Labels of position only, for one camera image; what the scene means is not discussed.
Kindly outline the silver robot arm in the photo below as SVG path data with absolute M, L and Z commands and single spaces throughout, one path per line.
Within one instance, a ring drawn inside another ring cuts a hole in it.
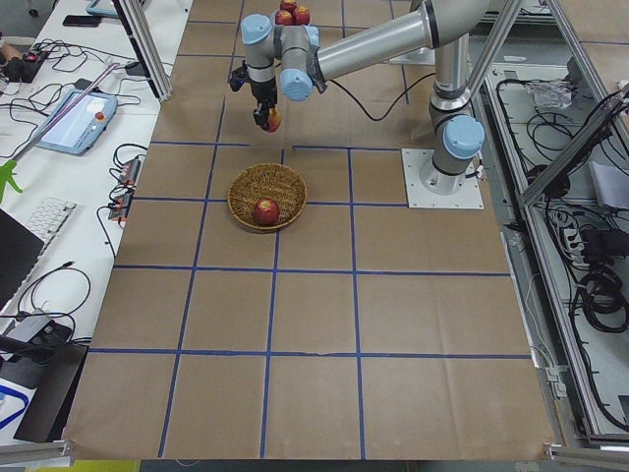
M 434 52 L 435 76 L 429 113 L 437 139 L 419 179 L 429 191 L 458 193 L 468 165 L 481 151 L 485 129 L 472 115 L 471 100 L 480 89 L 496 53 L 520 13 L 507 1 L 475 66 L 468 64 L 469 34 L 488 11 L 487 1 L 415 1 L 408 14 L 319 46 L 314 26 L 280 26 L 252 14 L 241 22 L 246 58 L 232 71 L 229 85 L 250 85 L 257 101 L 256 124 L 268 133 L 278 126 L 277 96 L 304 101 L 327 83 L 369 66 L 425 47 Z

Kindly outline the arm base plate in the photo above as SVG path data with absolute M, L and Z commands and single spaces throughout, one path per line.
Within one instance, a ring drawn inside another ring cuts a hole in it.
M 472 162 L 459 176 L 440 174 L 432 149 L 403 148 L 402 168 L 409 208 L 482 210 L 479 179 Z

